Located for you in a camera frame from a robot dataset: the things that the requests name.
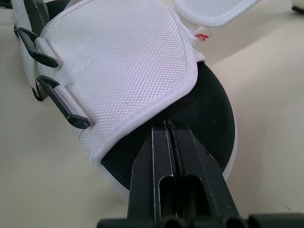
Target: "clamp jaw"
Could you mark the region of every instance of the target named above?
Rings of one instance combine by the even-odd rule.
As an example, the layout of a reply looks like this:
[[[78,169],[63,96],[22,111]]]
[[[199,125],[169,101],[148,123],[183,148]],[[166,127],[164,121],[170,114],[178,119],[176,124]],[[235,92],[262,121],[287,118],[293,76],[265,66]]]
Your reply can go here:
[[[180,123],[151,129],[133,164],[127,219],[97,228],[298,228],[303,214],[242,219],[216,160]]]

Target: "white mesh pad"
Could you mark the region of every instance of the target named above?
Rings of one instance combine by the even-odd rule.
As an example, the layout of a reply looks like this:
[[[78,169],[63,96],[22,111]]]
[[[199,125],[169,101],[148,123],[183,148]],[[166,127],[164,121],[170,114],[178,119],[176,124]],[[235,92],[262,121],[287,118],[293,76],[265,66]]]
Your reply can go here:
[[[173,0],[176,10],[188,21],[219,27],[238,17],[260,0]]]
[[[89,117],[78,137],[94,165],[197,80],[193,35],[157,0],[83,0],[41,37],[60,66],[38,64],[39,71],[65,86]]]

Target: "white tabletop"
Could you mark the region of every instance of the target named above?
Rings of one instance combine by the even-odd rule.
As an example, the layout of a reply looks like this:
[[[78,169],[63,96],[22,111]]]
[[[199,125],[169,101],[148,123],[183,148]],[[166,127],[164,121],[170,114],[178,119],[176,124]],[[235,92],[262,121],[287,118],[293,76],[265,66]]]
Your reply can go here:
[[[12,11],[0,9],[0,227],[93,228],[125,217],[127,203],[91,166],[62,114],[34,98],[12,27]],[[240,214],[304,212],[304,17],[289,1],[263,0],[210,31],[197,49],[237,118],[228,186]]]

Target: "red tag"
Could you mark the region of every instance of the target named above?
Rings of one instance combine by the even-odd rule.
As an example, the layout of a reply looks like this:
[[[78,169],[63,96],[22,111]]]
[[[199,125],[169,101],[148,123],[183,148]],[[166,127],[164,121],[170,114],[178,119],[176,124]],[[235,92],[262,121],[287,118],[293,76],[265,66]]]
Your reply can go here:
[[[206,41],[206,39],[207,38],[209,38],[209,36],[207,36],[207,35],[204,35],[204,34],[197,34],[197,35],[195,35],[197,38],[199,38],[199,40],[200,41],[202,41],[202,42],[204,42],[204,41]]]

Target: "buckle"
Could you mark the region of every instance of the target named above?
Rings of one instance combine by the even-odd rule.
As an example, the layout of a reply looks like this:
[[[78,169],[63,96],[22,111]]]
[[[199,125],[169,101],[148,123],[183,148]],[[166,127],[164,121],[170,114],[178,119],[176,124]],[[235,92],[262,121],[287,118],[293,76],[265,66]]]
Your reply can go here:
[[[39,36],[35,33],[33,33],[30,30],[27,30],[25,28],[17,28],[15,29],[15,34],[17,37],[20,37],[22,42],[25,45],[25,48],[27,49],[29,55],[36,60],[37,62],[49,66],[51,68],[56,68],[59,64],[58,62],[50,57],[47,56],[41,52],[37,52],[36,49],[36,44],[35,44],[35,39],[37,39]]]
[[[13,6],[11,5],[10,0],[0,0],[0,7],[4,7],[7,9],[12,9]]]
[[[83,116],[72,114],[71,110],[66,106],[66,104],[62,101],[60,96],[54,90],[56,86],[59,86],[59,82],[54,79],[40,75],[37,78],[37,81],[40,83],[41,87],[45,90],[45,92],[49,95],[49,97],[53,100],[56,106],[59,108],[61,113],[64,115],[66,120],[75,128],[79,129],[87,129],[91,123],[88,119]]]

